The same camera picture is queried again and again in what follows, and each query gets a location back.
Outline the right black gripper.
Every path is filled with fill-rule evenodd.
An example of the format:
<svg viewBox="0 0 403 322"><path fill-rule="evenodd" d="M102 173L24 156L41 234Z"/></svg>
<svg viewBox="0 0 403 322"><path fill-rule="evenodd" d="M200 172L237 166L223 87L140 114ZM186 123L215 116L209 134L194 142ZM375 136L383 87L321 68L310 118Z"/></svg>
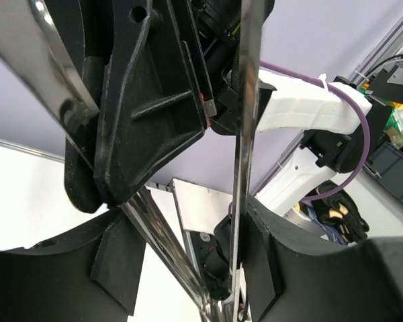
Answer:
<svg viewBox="0 0 403 322"><path fill-rule="evenodd" d="M212 95L212 129L235 133L240 1L46 5L79 72L88 60L104 67L110 59L94 170L104 202L127 202L198 141L208 126L204 103Z"/></svg>

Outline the dark plastic crate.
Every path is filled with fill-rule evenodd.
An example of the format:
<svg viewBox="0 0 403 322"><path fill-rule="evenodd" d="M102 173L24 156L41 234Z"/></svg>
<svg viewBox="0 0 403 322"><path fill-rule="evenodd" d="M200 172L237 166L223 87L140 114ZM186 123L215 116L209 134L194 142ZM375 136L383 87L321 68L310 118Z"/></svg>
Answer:
<svg viewBox="0 0 403 322"><path fill-rule="evenodd" d="M403 204L403 147L396 148L384 133L366 166L366 173Z"/></svg>

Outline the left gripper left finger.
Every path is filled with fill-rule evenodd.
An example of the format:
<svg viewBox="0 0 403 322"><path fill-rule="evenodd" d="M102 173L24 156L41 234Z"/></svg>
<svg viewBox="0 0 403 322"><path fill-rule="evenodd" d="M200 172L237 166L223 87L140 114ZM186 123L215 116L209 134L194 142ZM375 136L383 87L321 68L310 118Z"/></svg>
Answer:
<svg viewBox="0 0 403 322"><path fill-rule="evenodd" d="M126 321L146 242L108 211L25 249L0 251L0 321Z"/></svg>

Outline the black work gloves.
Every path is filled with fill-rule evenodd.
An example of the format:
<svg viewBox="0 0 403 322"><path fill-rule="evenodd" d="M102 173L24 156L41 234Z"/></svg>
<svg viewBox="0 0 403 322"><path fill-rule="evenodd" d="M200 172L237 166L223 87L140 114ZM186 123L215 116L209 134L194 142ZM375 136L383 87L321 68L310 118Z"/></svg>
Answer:
<svg viewBox="0 0 403 322"><path fill-rule="evenodd" d="M353 199L344 191L312 201L318 221L334 228L346 244L361 243L367 239L369 225L360 216Z"/></svg>

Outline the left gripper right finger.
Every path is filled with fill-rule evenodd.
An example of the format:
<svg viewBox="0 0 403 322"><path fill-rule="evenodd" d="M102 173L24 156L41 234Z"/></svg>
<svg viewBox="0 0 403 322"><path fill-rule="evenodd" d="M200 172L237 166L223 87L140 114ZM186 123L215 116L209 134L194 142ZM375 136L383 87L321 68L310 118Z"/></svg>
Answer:
<svg viewBox="0 0 403 322"><path fill-rule="evenodd" d="M241 257L254 321L403 321L403 237L342 246L250 197Z"/></svg>

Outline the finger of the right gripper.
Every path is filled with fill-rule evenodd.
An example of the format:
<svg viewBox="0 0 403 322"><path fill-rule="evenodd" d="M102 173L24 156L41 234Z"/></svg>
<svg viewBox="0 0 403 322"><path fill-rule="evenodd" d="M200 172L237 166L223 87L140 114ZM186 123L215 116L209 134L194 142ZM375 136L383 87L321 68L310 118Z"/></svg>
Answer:
<svg viewBox="0 0 403 322"><path fill-rule="evenodd" d="M88 56L83 63L84 85L99 110L103 110L105 78L109 62L109 57ZM73 206L84 213L95 213L102 204L93 170L69 141L66 141L65 146L64 189Z"/></svg>

